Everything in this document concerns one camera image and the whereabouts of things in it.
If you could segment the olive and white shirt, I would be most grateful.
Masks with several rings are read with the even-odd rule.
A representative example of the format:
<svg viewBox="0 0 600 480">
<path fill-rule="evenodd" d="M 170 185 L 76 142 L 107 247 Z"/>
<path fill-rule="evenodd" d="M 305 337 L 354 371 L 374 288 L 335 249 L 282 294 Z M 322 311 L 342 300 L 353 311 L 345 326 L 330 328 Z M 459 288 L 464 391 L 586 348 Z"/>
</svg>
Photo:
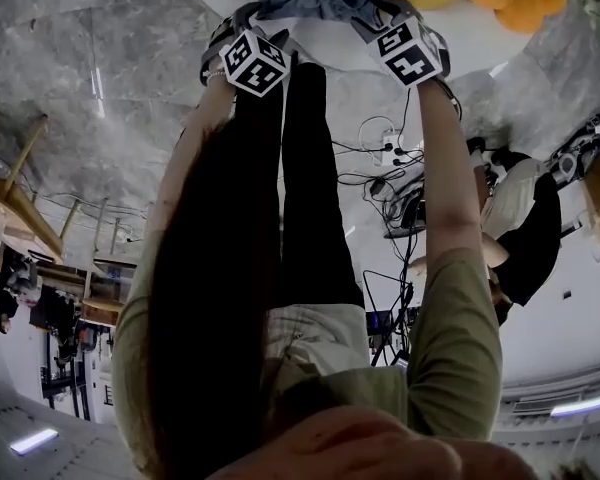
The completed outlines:
<svg viewBox="0 0 600 480">
<path fill-rule="evenodd" d="M 148 241 L 118 319 L 113 353 L 116 418 L 136 467 L 158 480 L 149 401 L 149 300 L 159 244 Z M 490 438 L 501 392 L 499 324 L 484 266 L 466 249 L 449 251 L 428 277 L 407 371 L 371 367 L 364 310 L 350 304 L 291 305 L 267 317 L 267 423 L 338 405 L 387 412 L 418 433 Z"/>
</svg>

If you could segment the white power strip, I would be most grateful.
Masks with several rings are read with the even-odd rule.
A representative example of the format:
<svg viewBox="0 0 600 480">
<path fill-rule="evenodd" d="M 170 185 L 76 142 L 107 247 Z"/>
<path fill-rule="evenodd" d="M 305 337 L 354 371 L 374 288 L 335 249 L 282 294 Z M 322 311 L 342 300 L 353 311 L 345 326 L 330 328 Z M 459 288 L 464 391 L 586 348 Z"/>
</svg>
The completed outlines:
<svg viewBox="0 0 600 480">
<path fill-rule="evenodd" d="M 382 134 L 383 152 L 394 156 L 405 156 L 404 134 L 395 129 L 386 129 Z"/>
</svg>

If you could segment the spare grey gripper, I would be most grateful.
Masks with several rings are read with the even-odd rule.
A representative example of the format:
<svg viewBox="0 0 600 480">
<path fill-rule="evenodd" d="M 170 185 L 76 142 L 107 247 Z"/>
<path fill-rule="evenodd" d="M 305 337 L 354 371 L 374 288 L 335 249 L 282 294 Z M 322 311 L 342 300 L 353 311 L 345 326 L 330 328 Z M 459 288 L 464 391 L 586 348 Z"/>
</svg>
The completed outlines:
<svg viewBox="0 0 600 480">
<path fill-rule="evenodd" d="M 578 128 L 546 162 L 561 189 L 581 180 L 600 156 L 600 112 Z"/>
</svg>

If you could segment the white round table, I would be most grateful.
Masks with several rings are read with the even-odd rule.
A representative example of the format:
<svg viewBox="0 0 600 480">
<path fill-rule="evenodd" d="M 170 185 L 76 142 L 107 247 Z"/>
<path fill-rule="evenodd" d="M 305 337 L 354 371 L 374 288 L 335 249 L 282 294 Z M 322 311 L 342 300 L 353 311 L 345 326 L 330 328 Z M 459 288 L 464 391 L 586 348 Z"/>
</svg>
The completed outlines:
<svg viewBox="0 0 600 480">
<path fill-rule="evenodd" d="M 241 4 L 259 0 L 223 0 L 233 10 Z M 375 7 L 380 28 L 389 16 Z M 493 13 L 468 1 L 456 1 L 435 10 L 419 10 L 424 21 L 446 40 L 451 54 L 452 77 L 497 65 L 519 53 L 528 43 L 527 35 L 508 32 L 497 23 Z M 378 71 L 364 41 L 348 22 L 318 18 L 283 18 L 268 20 L 259 16 L 266 30 L 279 22 L 291 28 L 292 38 L 320 64 L 338 71 Z"/>
</svg>

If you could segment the person's left forearm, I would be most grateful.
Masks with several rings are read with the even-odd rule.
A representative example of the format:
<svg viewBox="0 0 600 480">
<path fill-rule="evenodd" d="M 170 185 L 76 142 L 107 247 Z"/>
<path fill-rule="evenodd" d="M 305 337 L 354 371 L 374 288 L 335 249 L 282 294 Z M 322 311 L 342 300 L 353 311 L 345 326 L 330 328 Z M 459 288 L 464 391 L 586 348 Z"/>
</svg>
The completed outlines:
<svg viewBox="0 0 600 480">
<path fill-rule="evenodd" d="M 206 202 L 201 188 L 210 151 L 206 143 L 213 131 L 228 120 L 235 94 L 235 88 L 225 77 L 215 76 L 189 114 L 149 213 L 141 266 L 149 262 L 151 250 L 173 220 L 178 221 L 185 211 L 196 210 Z"/>
</svg>

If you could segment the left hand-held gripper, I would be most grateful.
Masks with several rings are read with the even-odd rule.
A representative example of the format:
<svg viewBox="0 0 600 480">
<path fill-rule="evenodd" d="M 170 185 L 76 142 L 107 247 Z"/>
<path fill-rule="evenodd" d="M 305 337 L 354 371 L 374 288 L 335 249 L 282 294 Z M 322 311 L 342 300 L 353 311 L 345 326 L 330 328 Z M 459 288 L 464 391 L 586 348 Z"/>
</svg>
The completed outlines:
<svg viewBox="0 0 600 480">
<path fill-rule="evenodd" d="M 260 9 L 259 1 L 244 4 L 213 32 L 201 58 L 204 86 L 224 76 L 236 88 L 262 98 L 290 74 L 289 30 L 267 35 L 259 27 L 251 28 L 250 19 Z"/>
</svg>

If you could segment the person's right forearm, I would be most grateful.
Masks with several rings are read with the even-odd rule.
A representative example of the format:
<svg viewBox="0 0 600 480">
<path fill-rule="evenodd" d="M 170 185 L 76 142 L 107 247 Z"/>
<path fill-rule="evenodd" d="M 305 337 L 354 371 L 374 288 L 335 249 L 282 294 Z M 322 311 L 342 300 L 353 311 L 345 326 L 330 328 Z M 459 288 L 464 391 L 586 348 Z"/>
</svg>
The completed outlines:
<svg viewBox="0 0 600 480">
<path fill-rule="evenodd" d="M 459 117 L 435 80 L 418 86 L 424 144 L 426 264 L 446 252 L 481 251 L 481 213 Z"/>
</svg>

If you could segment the black trousers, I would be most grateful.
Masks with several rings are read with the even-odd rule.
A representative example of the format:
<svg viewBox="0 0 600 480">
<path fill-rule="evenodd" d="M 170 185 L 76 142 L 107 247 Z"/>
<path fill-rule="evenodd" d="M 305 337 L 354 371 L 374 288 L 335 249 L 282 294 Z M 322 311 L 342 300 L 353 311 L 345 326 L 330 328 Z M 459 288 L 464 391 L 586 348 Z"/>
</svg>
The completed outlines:
<svg viewBox="0 0 600 480">
<path fill-rule="evenodd" d="M 263 99 L 239 94 L 226 131 L 246 171 L 237 213 L 249 302 L 259 310 L 362 306 L 339 205 L 325 70 L 303 62 L 288 87 Z"/>
</svg>

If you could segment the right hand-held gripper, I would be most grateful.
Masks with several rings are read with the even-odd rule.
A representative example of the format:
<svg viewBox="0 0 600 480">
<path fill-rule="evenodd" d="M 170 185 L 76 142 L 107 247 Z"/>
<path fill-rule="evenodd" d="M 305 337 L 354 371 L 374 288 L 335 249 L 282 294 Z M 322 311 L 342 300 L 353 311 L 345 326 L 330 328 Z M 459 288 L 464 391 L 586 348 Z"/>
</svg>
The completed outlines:
<svg viewBox="0 0 600 480">
<path fill-rule="evenodd" d="M 434 77 L 449 75 L 451 64 L 446 41 L 422 20 L 421 13 L 408 0 L 373 0 L 373 4 L 392 18 L 406 19 L 383 33 L 358 17 L 351 26 L 365 44 L 376 41 L 381 66 L 405 88 L 412 88 Z"/>
</svg>

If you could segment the wooden oval side table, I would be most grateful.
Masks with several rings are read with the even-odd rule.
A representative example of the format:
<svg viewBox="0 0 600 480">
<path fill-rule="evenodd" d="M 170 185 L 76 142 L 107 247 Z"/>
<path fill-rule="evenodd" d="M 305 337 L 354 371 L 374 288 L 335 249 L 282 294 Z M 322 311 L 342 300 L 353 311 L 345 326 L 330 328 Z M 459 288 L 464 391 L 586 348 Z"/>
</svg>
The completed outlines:
<svg viewBox="0 0 600 480">
<path fill-rule="evenodd" d="M 34 261 L 61 264 L 63 240 L 35 207 L 16 178 L 40 135 L 46 130 L 48 116 L 37 117 L 26 135 L 26 142 L 9 175 L 0 178 L 0 241 Z"/>
</svg>

